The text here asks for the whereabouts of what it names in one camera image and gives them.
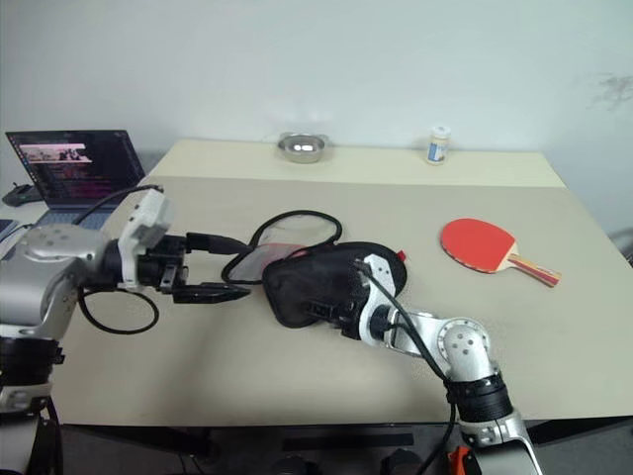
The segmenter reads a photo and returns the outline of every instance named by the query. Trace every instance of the plastic bottle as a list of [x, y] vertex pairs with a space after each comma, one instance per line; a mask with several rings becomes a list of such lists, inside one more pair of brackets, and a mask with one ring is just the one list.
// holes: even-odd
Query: plastic bottle
[[431, 165], [441, 165], [448, 153], [448, 140], [451, 130], [445, 126], [437, 126], [431, 129], [431, 137], [428, 142], [428, 154], [426, 161]]

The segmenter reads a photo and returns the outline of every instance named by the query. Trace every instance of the white bottle cap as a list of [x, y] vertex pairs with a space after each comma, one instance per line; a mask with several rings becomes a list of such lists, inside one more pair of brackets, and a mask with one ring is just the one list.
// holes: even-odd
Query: white bottle cap
[[435, 126], [431, 129], [431, 134], [438, 139], [448, 139], [451, 137], [451, 130], [446, 126]]

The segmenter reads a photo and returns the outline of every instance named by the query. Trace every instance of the table tennis paddle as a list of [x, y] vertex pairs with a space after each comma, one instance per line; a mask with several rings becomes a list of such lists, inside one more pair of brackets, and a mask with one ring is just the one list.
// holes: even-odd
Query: table tennis paddle
[[444, 250], [459, 263], [480, 272], [494, 273], [516, 267], [554, 287], [560, 272], [545, 269], [518, 255], [516, 239], [507, 231], [485, 221], [463, 218], [451, 221], [442, 230]]

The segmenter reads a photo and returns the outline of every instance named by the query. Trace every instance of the floor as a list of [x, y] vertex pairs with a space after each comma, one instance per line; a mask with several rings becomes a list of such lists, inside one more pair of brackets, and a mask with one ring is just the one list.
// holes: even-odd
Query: floor
[[[223, 475], [275, 474], [277, 461], [292, 455], [301, 455], [315, 462], [323, 475], [378, 474], [381, 460], [397, 447], [322, 449], [288, 451], [289, 444], [297, 445], [325, 435], [343, 436], [362, 433], [371, 440], [375, 435], [412, 434], [413, 446], [403, 448], [425, 456], [441, 437], [443, 426], [355, 427], [353, 429], [321, 428], [247, 428], [220, 429], [212, 440], [220, 448], [213, 460], [198, 460], [203, 473]], [[181, 474], [200, 473], [192, 460], [183, 457], [183, 472], [177, 454], [147, 449], [94, 436], [74, 427], [65, 427], [64, 464], [66, 475], [90, 473], [93, 475], [126, 474]], [[457, 431], [451, 444], [460, 443]], [[621, 475], [633, 473], [633, 424], [592, 433], [563, 442], [537, 448], [539, 461], [545, 474]], [[446, 474], [445, 466], [434, 464], [428, 474]]]

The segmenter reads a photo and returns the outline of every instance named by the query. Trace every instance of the wooden paddle handle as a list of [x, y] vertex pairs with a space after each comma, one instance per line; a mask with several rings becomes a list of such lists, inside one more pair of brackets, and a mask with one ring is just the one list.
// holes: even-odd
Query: wooden paddle handle
[[559, 283], [561, 277], [563, 276], [560, 272], [555, 272], [553, 270], [546, 269], [539, 265], [536, 265], [534, 262], [530, 262], [527, 259], [517, 255], [511, 254], [507, 257], [508, 262], [511, 262], [520, 270], [525, 272], [526, 274], [531, 275], [532, 277], [537, 278], [541, 282], [550, 287], [554, 287]]

